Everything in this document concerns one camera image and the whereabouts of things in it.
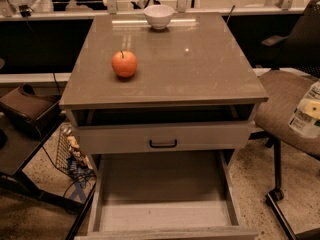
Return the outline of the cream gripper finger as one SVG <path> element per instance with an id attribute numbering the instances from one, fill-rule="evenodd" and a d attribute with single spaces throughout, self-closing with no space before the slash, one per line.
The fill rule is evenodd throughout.
<path id="1" fill-rule="evenodd" d="M 307 99 L 304 107 L 305 113 L 314 119 L 320 119 L 320 102 Z"/>

